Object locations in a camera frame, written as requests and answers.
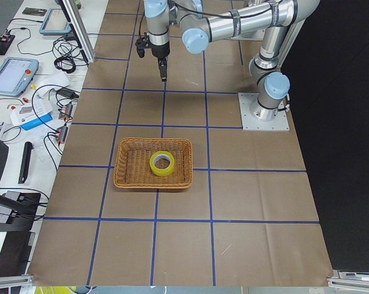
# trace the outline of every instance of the table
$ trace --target table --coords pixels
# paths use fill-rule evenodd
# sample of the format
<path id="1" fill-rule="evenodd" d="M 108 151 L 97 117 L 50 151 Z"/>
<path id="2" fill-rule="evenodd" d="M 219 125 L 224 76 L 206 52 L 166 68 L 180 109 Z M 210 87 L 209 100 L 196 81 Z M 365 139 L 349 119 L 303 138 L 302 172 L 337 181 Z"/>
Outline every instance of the table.
<path id="1" fill-rule="evenodd" d="M 88 32 L 98 32 L 100 29 L 100 25 L 102 22 L 103 14 L 106 8 L 108 0 L 102 0 L 98 3 L 96 1 L 91 0 L 83 0 L 83 7 L 80 10 L 80 14 L 85 22 L 85 27 Z M 21 5 L 20 9 L 15 15 L 15 18 L 25 17 L 22 15 L 22 11 L 25 7 L 39 7 L 39 8 L 53 8 L 59 7 L 55 4 L 54 1 L 40 1 L 40 0 L 25 0 Z M 30 18 L 36 20 L 42 20 L 39 17 Z M 39 26 L 40 24 L 35 24 L 26 21 L 14 21 L 10 24 L 9 28 L 16 28 L 20 26 L 25 26 L 30 28 L 32 38 L 27 40 L 21 44 L 22 49 L 27 48 L 25 51 L 30 52 L 42 52 L 51 49 L 52 42 L 55 36 L 43 36 L 39 34 Z M 32 58 L 39 60 L 39 70 L 37 71 L 36 76 L 34 77 L 33 83 L 39 84 L 44 78 L 46 78 L 49 74 L 53 74 L 57 72 L 53 66 L 54 56 L 52 54 L 46 54 L 41 56 L 31 56 L 31 55 L 21 55 L 18 50 L 16 44 L 23 40 L 28 36 L 27 31 L 17 31 L 15 33 L 16 38 L 13 41 L 13 44 L 10 46 L 7 54 L 5 56 L 0 56 L 0 66 L 5 60 L 6 57 L 22 57 L 22 58 Z M 91 36 L 91 42 L 93 46 L 95 45 L 95 41 L 97 40 L 97 36 Z M 67 75 L 70 80 L 70 88 L 81 91 L 82 85 L 84 82 L 84 78 L 87 72 L 87 67 L 79 67 L 77 70 L 71 75 Z M 32 97 L 33 90 L 28 87 L 25 93 L 23 93 L 20 97 L 27 97 L 30 99 Z M 10 109 L 8 108 L 9 104 L 19 103 L 16 100 L 2 100 L 0 101 L 0 121 L 4 121 L 6 123 L 11 123 L 10 121 Z M 51 98 L 51 103 L 54 105 L 54 111 L 52 113 L 54 120 L 49 122 L 48 124 L 52 127 L 59 127 L 63 125 L 62 121 L 58 120 L 59 112 L 57 111 L 57 106 L 54 102 L 54 97 Z M 21 135 L 14 141 L 9 144 L 9 157 L 6 163 L 6 167 L 4 170 L 4 175 L 2 177 L 0 187 L 23 187 L 23 188 L 31 188 L 41 190 L 47 195 L 50 194 L 53 181 L 55 179 L 56 171 L 53 167 L 51 159 L 45 147 L 43 146 L 42 138 L 48 132 L 47 127 L 39 126 L 31 129 L 30 131 L 22 131 Z M 31 141 L 34 144 L 34 150 L 32 152 L 31 164 L 29 168 L 29 176 L 25 184 L 18 184 L 18 174 L 19 174 L 19 166 L 21 163 L 21 157 L 23 153 L 24 142 Z M 54 157 L 56 162 L 59 162 L 60 155 L 57 153 L 50 144 L 48 144 L 50 151 Z M 0 190 L 0 193 L 4 193 L 6 189 Z M 39 208 L 37 214 L 44 213 L 43 208 Z M 41 222 L 34 222 L 34 226 L 32 228 L 32 232 L 38 233 L 40 230 Z M 4 241 L 6 234 L 0 233 L 0 250 Z"/>

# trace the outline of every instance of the metal mounting plate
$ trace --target metal mounting plate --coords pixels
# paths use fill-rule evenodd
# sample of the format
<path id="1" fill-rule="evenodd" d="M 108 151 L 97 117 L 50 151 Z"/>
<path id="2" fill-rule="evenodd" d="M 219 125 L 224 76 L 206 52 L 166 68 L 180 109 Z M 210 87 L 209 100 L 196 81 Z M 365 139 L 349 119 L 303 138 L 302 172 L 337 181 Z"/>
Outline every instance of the metal mounting plate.
<path id="1" fill-rule="evenodd" d="M 243 130 L 263 130 L 271 132 L 287 132 L 290 130 L 285 111 L 279 111 L 277 116 L 268 122 L 254 118 L 250 113 L 251 103 L 258 98 L 258 93 L 239 93 L 240 113 Z"/>

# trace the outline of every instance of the cable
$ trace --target cable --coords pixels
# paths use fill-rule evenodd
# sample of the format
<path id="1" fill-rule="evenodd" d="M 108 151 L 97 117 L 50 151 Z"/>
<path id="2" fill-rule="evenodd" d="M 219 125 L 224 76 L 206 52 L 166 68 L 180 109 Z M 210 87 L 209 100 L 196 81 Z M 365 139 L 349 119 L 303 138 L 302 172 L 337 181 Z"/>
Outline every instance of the cable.
<path id="1" fill-rule="evenodd" d="M 140 21 L 140 28 L 138 30 L 138 36 L 139 37 L 141 37 L 141 27 L 142 27 L 142 21 L 143 21 L 144 17 L 145 17 L 145 13 L 143 12 L 142 17 L 141 17 L 141 21 Z"/>
<path id="2" fill-rule="evenodd" d="M 24 105 L 24 102 L 19 98 L 0 98 L 0 100 L 18 100 L 22 103 L 22 105 Z"/>
<path id="3" fill-rule="evenodd" d="M 59 147 L 56 147 L 56 145 L 54 144 L 54 142 L 52 142 L 52 141 L 51 141 L 51 139 L 50 139 L 50 137 L 54 137 L 54 138 L 56 138 L 56 135 L 50 132 L 50 133 L 48 133 L 48 134 L 47 134 L 47 137 L 48 137 L 49 141 L 51 142 L 51 144 L 55 147 L 56 151 L 57 151 L 60 155 L 63 155 L 62 150 L 60 150 L 60 149 L 59 149 Z"/>
<path id="4" fill-rule="evenodd" d="M 33 112 L 34 112 L 34 114 L 36 115 L 36 117 L 39 119 L 39 121 L 42 123 L 42 124 L 44 124 L 44 125 L 46 125 L 49 129 L 51 129 L 51 130 L 53 130 L 55 133 L 58 133 L 58 131 L 56 130 L 56 129 L 54 129 L 54 128 L 52 128 L 52 127 L 50 127 L 48 124 L 46 124 L 38 115 L 37 115 L 37 113 L 36 113 L 36 110 L 35 110 L 35 106 L 33 105 L 33 99 L 35 98 L 35 95 L 36 95 L 36 93 L 37 93 L 37 91 L 38 90 L 40 90 L 40 89 L 42 89 L 42 88 L 44 88 L 44 87 L 49 87 L 49 86 L 53 86 L 53 87 L 61 87 L 61 88 L 63 88 L 62 86 L 60 86 L 60 85 L 56 85 L 56 84 L 47 84 L 47 85 L 43 85 L 43 86 L 40 86 L 40 87 L 38 87 L 35 91 L 34 91 L 34 93 L 33 93 L 33 95 L 32 95 L 32 98 L 31 98 L 31 104 L 32 104 L 32 110 L 33 110 Z"/>
<path id="5" fill-rule="evenodd" d="M 10 214 L 6 214 L 6 213 L 0 213 L 0 215 L 2 216 L 9 216 L 9 217 L 20 217 L 22 219 L 29 219 L 29 220 L 34 220 L 34 221 L 38 221 L 39 219 L 42 219 L 44 217 L 44 214 L 39 216 L 39 215 L 32 215 L 32 214 L 25 214 L 25 213 L 19 213 L 18 211 L 16 211 L 16 215 L 12 216 L 11 213 Z"/>
<path id="6" fill-rule="evenodd" d="M 21 188 L 21 187 L 0 187 L 0 190 L 28 190 L 28 191 L 34 191 L 34 192 L 38 192 L 42 195 L 44 195 L 45 198 L 47 198 L 47 200 L 49 200 L 50 198 L 47 196 L 46 193 L 40 191 L 40 190 L 36 190 L 36 189 L 31 189 L 31 188 Z"/>
<path id="7" fill-rule="evenodd" d="M 20 134 L 21 134 L 21 130 L 22 130 L 22 128 L 20 127 L 20 126 L 15 126 L 15 127 L 11 127 L 11 128 L 9 128 L 9 129 L 7 129 L 7 130 L 5 130 L 3 133 L 7 133 L 8 131 L 10 131 L 10 130 L 14 130 L 14 129 L 17 129 L 18 128 L 18 134 L 14 137 L 14 138 L 12 138 L 12 139 L 10 139 L 10 140 L 6 140 L 6 141 L 2 141 L 3 143 L 7 143 L 7 142 L 10 142 L 10 141 L 13 141 L 14 139 L 16 139 Z"/>
<path id="8" fill-rule="evenodd" d="M 70 74 L 75 71 L 77 66 L 87 66 L 88 64 L 84 62 L 81 51 L 75 53 L 77 49 L 80 49 L 78 45 L 70 43 L 65 37 L 56 39 L 53 42 L 52 49 L 56 58 L 54 61 L 55 68 Z M 76 61 L 83 61 L 84 64 L 77 64 Z"/>
<path id="9" fill-rule="evenodd" d="M 181 6 L 180 4 L 178 4 L 178 3 L 176 3 L 176 2 L 174 2 L 174 4 L 176 5 L 176 6 L 178 6 L 179 8 L 181 8 L 181 9 L 184 9 L 184 10 L 186 10 L 186 11 L 188 11 L 188 12 L 192 12 L 192 13 L 195 13 L 195 14 L 200 14 L 200 15 L 206 15 L 206 16 L 208 16 L 208 17 L 219 17 L 219 18 L 226 18 L 226 19 L 229 19 L 229 20 L 232 20 L 233 19 L 233 16 L 229 16 L 229 15 L 219 15 L 219 14 L 214 14 L 214 13 L 207 13 L 207 12 L 199 12 L 199 11 L 195 11 L 195 10 L 192 10 L 192 9 L 188 9 L 188 8 L 186 8 L 186 7 L 184 7 L 184 6 Z M 264 13 L 266 13 L 267 11 L 269 11 L 269 10 L 272 10 L 271 9 L 271 7 L 269 7 L 268 9 L 266 9 L 266 10 L 263 10 L 262 12 L 258 12 L 258 13 L 256 13 L 256 14 L 251 14 L 251 15 L 246 15 L 246 16 L 244 16 L 244 17 L 240 17 L 240 19 L 244 19 L 244 18 L 251 18 L 251 17 L 257 17 L 258 15 L 262 15 L 262 14 L 264 14 Z"/>
<path id="10" fill-rule="evenodd" d="M 21 40 L 21 41 L 19 41 L 17 43 L 18 52 L 20 52 L 20 54 L 40 56 L 40 55 L 44 55 L 44 54 L 47 54 L 47 53 L 51 53 L 52 52 L 52 49 L 50 51 L 46 51 L 46 52 L 42 52 L 42 53 L 22 52 L 21 49 L 20 49 L 20 44 L 23 43 L 23 42 L 25 42 L 26 40 L 29 40 L 32 37 L 31 30 L 28 29 L 28 28 L 24 28 L 24 27 L 22 27 L 22 28 L 13 28 L 13 29 L 9 30 L 7 33 L 10 34 L 11 31 L 13 31 L 14 29 L 20 29 L 22 31 L 28 30 L 28 33 L 29 33 L 29 37 L 27 37 L 27 38 L 25 38 L 25 39 L 23 39 L 23 40 Z"/>
<path id="11" fill-rule="evenodd" d="M 51 157 L 51 159 L 52 159 L 52 163 L 53 163 L 53 164 L 54 164 L 54 166 L 55 166 L 55 170 L 58 170 L 58 167 L 56 166 L 55 160 L 54 160 L 54 158 L 53 158 L 52 154 L 50 153 L 50 150 L 48 149 L 47 144 L 45 143 L 45 139 L 46 139 L 46 138 L 48 138 L 48 134 L 43 138 L 44 147 L 45 147 L 45 149 L 47 150 L 48 155 L 49 155 L 49 156 Z"/>

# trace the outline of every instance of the tape roll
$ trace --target tape roll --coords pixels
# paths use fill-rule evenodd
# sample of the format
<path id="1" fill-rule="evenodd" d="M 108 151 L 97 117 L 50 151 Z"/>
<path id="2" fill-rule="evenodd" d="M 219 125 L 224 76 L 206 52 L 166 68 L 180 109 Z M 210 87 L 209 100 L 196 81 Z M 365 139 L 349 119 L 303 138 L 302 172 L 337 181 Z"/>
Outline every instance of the tape roll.
<path id="1" fill-rule="evenodd" d="M 167 168 L 156 167 L 155 164 L 160 159 L 168 160 L 170 162 L 169 166 Z M 169 176 L 170 174 L 172 174 L 174 169 L 174 158 L 173 155 L 168 151 L 157 151 L 152 155 L 152 157 L 150 157 L 149 164 L 153 174 L 155 174 L 156 176 Z"/>

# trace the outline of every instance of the woven basket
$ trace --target woven basket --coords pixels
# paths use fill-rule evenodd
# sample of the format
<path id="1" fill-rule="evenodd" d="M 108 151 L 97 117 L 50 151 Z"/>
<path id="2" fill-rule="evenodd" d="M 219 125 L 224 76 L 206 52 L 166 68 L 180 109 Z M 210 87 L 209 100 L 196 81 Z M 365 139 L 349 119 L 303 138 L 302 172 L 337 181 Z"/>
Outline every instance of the woven basket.
<path id="1" fill-rule="evenodd" d="M 149 159 L 157 151 L 170 152 L 175 160 L 169 176 L 153 174 Z M 192 144 L 186 139 L 125 138 L 119 145 L 114 169 L 118 188 L 185 189 L 192 183 Z"/>

